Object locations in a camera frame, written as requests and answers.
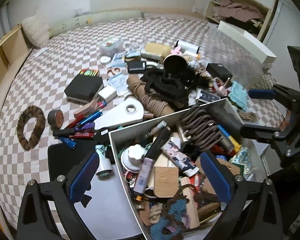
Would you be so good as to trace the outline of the white storage box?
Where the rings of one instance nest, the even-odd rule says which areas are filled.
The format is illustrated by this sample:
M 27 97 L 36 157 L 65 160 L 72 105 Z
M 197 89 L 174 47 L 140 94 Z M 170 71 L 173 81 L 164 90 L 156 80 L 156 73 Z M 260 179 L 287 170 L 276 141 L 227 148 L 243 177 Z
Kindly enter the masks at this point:
M 209 108 L 210 106 L 219 107 L 221 110 L 224 110 L 228 115 L 230 115 L 230 117 L 234 117 L 241 124 L 243 124 L 243 121 L 240 119 L 239 115 L 234 110 L 234 108 L 232 107 L 232 105 L 228 99 L 221 99 L 218 101 L 214 101 L 212 103 L 202 105 L 201 108 L 206 109 L 206 108 Z M 123 174 L 124 166 L 122 165 L 121 158 L 119 158 L 119 151 L 123 148 L 123 146 L 125 144 L 127 144 L 131 140 L 135 140 L 140 135 L 145 135 L 153 127 L 157 126 L 157 124 L 162 122 L 162 120 L 164 120 L 167 123 L 167 126 L 170 127 L 171 129 L 175 128 L 178 125 L 178 122 L 180 122 L 179 120 L 181 119 L 181 117 L 187 111 L 188 111 L 188 109 L 109 132 L 110 144 L 111 144 L 111 148 L 113 150 L 115 164 L 117 166 L 117 170 L 119 171 L 122 187 L 125 191 L 127 200 L 129 201 L 129 204 L 132 209 L 133 215 L 135 217 L 136 223 L 138 224 L 145 239 L 152 239 L 152 238 L 151 238 L 150 234 L 148 233 L 148 230 L 147 230 L 145 224 L 141 221 L 139 212 L 137 211 L 135 205 L 133 204 L 132 191 L 124 178 L 124 174 Z M 250 154 L 251 168 L 256 168 L 256 170 L 253 170 L 253 173 L 255 174 L 256 182 L 262 182 L 264 179 L 266 179 L 267 175 L 266 175 L 261 158 L 257 153 L 256 147 L 255 147 L 253 141 L 250 139 L 240 139 L 240 142 L 243 144 L 243 146 L 247 146 L 247 148 L 249 150 L 248 153 Z M 190 169 L 190 168 L 192 168 L 192 166 L 189 166 L 189 169 L 188 169 L 187 164 L 190 165 L 190 160 L 186 160 L 186 157 L 181 157 L 180 163 L 181 163 L 181 168 L 185 168 L 186 172 L 188 170 L 189 171 L 194 170 L 196 172 L 199 171 L 198 167 L 197 167 L 197 169 L 195 169 L 194 164 L 191 164 L 192 166 L 194 165 L 193 169 Z

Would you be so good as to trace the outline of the black hair wig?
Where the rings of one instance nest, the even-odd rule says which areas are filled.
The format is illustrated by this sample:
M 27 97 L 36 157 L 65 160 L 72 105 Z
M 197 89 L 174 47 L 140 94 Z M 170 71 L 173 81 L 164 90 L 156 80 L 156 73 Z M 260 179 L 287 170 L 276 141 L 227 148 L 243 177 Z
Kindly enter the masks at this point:
M 178 108 L 188 105 L 189 91 L 197 88 L 209 88 L 211 78 L 200 74 L 180 55 L 168 55 L 163 68 L 147 69 L 140 78 L 145 82 L 146 92 L 156 92 L 157 98 L 176 105 Z

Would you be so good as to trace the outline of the carved wooden plaque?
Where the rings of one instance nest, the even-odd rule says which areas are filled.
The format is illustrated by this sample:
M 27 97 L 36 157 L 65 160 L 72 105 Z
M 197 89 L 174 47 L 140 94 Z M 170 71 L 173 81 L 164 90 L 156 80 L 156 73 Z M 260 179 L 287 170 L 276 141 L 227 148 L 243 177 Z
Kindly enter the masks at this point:
M 155 167 L 154 194 L 158 198 L 172 198 L 179 189 L 179 169 L 177 167 Z

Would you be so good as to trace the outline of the clear plastic container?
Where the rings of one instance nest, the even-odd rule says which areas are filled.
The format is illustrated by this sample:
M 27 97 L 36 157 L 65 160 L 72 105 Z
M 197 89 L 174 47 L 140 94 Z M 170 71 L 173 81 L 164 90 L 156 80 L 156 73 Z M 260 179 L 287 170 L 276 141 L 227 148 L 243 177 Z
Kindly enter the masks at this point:
M 98 43 L 101 56 L 113 57 L 116 53 L 124 51 L 123 40 L 120 37 L 110 37 Z

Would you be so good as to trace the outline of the red lighter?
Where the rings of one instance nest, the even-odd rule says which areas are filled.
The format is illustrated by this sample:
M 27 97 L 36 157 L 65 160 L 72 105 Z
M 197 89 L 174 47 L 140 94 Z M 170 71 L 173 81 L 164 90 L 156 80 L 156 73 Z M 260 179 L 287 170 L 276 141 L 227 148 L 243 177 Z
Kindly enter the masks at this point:
M 70 135 L 70 139 L 77 139 L 77 140 L 93 140 L 95 137 L 94 132 L 77 132 L 73 135 Z
M 68 124 L 68 126 L 66 126 L 67 128 L 74 128 L 78 123 L 80 123 L 82 120 L 84 119 L 84 115 L 80 115 L 78 118 L 76 118 L 74 121 L 72 121 L 70 124 Z

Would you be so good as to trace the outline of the blue brown knitted item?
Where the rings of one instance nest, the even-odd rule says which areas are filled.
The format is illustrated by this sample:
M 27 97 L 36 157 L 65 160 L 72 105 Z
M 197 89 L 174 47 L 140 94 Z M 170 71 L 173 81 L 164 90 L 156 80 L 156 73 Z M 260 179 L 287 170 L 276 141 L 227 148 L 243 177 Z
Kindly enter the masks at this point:
M 151 226 L 150 236 L 152 239 L 184 239 L 183 230 L 185 225 L 183 217 L 186 215 L 186 204 L 189 200 L 181 195 L 176 194 L 162 208 L 159 221 Z M 174 225 L 175 232 L 164 233 L 163 230 L 171 224 Z

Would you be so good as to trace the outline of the pink leather case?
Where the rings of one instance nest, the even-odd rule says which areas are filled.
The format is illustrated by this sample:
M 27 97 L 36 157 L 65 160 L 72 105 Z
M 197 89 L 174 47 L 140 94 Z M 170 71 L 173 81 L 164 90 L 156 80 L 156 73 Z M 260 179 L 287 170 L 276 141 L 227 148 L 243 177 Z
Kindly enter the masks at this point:
M 91 100 L 89 103 L 85 104 L 84 106 L 80 107 L 77 111 L 74 112 L 74 117 L 77 119 L 82 115 L 86 115 L 88 112 L 94 109 L 97 105 L 97 100 Z

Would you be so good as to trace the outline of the round pink-rimmed tray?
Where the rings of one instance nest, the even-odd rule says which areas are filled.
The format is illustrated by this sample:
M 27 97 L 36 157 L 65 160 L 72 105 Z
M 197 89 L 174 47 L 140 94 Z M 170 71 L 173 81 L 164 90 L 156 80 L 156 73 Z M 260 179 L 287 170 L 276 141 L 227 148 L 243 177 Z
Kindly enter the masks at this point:
M 216 91 L 216 93 L 220 97 L 227 97 L 229 94 L 229 91 L 227 90 L 227 85 L 230 81 L 230 78 L 227 78 L 225 82 L 223 82 L 220 78 L 214 77 L 213 78 L 213 87 Z

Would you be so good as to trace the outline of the black rectangular case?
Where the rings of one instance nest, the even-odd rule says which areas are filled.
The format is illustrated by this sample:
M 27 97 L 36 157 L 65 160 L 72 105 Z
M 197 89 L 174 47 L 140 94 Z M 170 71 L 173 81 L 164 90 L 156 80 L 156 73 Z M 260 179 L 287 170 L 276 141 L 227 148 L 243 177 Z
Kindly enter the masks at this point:
M 157 160 L 159 155 L 161 155 L 161 147 L 169 141 L 171 137 L 171 129 L 165 127 L 161 130 L 150 149 L 147 151 L 145 157 L 152 160 Z

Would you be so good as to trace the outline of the blue floral pouch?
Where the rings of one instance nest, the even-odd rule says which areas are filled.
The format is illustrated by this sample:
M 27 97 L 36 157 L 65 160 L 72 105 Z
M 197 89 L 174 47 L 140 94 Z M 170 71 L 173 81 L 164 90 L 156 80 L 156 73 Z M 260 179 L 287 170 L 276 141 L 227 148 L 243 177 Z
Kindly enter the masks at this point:
M 230 159 L 230 163 L 243 166 L 243 177 L 248 179 L 252 173 L 252 164 L 247 146 L 241 146 L 240 150 Z

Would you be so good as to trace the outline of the black flat gift box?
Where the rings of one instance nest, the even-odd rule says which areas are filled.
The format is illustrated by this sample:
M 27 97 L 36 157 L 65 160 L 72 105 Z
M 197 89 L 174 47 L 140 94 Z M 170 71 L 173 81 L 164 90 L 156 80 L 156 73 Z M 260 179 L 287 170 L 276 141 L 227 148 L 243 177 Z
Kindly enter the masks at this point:
M 67 100 L 79 104 L 89 103 L 104 88 L 99 76 L 78 74 L 64 90 Z

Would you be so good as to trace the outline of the white cylinder black cap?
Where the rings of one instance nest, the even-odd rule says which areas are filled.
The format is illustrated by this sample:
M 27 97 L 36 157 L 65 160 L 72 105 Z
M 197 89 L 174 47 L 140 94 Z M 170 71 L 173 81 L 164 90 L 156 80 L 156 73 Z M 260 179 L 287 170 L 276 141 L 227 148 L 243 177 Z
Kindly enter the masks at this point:
M 195 54 L 198 54 L 199 53 L 199 50 L 200 50 L 200 46 L 197 46 L 195 44 L 192 44 L 190 42 L 186 42 L 186 41 L 183 41 L 183 40 L 178 40 L 176 42 L 176 46 L 180 47 L 181 48 L 181 51 L 190 51 L 192 53 L 195 53 Z

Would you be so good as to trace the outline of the black white mouse pad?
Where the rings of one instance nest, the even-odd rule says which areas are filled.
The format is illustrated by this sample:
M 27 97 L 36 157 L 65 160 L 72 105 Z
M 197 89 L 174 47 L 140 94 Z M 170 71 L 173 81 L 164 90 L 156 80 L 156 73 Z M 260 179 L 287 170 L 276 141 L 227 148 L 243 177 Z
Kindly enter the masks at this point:
M 76 141 L 74 150 L 64 143 L 49 146 L 47 159 L 50 179 L 66 175 L 89 153 L 95 151 L 94 141 Z M 96 239 L 130 239 L 141 236 L 141 230 L 123 190 L 115 165 L 109 176 L 94 175 L 91 187 L 82 202 L 74 204 L 77 213 Z

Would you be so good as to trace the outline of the purple patterned lighter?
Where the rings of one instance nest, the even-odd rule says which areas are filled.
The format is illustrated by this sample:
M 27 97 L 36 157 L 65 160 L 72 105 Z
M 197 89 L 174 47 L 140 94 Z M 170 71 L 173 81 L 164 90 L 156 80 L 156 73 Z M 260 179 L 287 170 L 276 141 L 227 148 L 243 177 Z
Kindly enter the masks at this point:
M 133 192 L 136 196 L 141 196 L 144 194 L 154 163 L 155 160 L 151 158 L 145 158 L 143 160 L 133 188 Z

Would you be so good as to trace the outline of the green bolster pillow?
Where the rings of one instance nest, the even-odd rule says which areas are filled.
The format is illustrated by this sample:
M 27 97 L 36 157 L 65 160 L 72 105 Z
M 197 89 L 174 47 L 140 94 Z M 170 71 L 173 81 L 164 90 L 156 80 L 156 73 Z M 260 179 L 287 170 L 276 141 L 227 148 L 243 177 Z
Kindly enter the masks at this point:
M 63 19 L 53 25 L 49 29 L 50 37 L 55 37 L 61 33 L 84 28 L 85 26 L 97 25 L 104 22 L 114 22 L 129 20 L 133 18 L 144 18 L 144 13 L 139 10 L 123 10 L 123 11 L 105 11 L 96 14 L 86 14 L 72 18 Z

